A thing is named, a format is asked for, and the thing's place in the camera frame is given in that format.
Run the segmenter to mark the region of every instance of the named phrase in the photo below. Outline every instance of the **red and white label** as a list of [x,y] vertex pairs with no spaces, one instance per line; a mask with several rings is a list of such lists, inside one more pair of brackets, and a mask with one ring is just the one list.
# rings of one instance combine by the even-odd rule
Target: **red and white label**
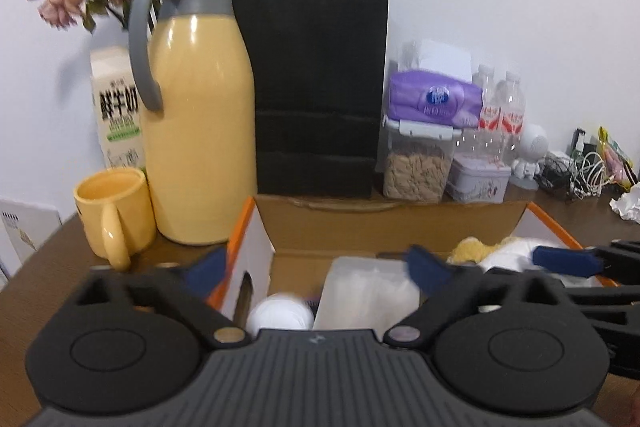
[[480,113],[480,123],[478,129],[496,131],[500,125],[500,106],[485,105]]
[[522,132],[522,121],[524,120],[524,114],[517,111],[505,112],[501,118],[500,130],[507,134],[513,134],[515,136],[520,135]]

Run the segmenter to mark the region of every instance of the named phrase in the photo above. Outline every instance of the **gray thermos handle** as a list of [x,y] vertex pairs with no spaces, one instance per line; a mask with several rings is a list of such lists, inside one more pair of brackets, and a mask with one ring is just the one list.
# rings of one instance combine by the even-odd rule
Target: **gray thermos handle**
[[142,103],[149,111],[162,109],[160,86],[151,74],[146,25],[153,0],[133,0],[129,15],[129,57],[131,71]]

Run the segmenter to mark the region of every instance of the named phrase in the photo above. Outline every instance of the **wooden table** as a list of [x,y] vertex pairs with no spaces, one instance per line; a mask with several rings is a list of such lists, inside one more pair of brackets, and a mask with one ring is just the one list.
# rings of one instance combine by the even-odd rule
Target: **wooden table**
[[[611,239],[640,241],[640,225],[622,221],[611,212],[609,198],[566,204],[542,192],[510,189],[510,200],[533,200],[583,246]],[[153,246],[134,258],[133,269],[158,263],[190,263],[205,247],[182,247],[159,236]],[[60,307],[88,268],[101,264],[89,248],[77,216],[36,252],[0,293],[0,427],[18,427],[39,410],[24,371],[24,354],[34,336]],[[609,376],[595,412],[614,427],[628,421],[629,397],[637,382]]]

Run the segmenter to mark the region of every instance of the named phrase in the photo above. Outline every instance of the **white figurine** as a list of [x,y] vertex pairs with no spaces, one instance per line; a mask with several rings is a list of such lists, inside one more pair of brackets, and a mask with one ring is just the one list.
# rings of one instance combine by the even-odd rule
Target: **white figurine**
[[511,183],[537,190],[533,176],[540,173],[540,160],[545,157],[548,147],[545,130],[539,125],[525,124],[516,147],[518,158],[511,164]]

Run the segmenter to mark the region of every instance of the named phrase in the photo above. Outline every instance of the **yellow plush toy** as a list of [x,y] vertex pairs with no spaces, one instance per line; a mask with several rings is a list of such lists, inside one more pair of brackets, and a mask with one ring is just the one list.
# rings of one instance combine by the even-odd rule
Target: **yellow plush toy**
[[515,237],[506,237],[497,245],[485,245],[482,241],[475,237],[467,237],[458,243],[458,246],[451,251],[451,256],[447,259],[451,264],[463,263],[480,263],[490,253],[498,250],[498,248],[514,241]]

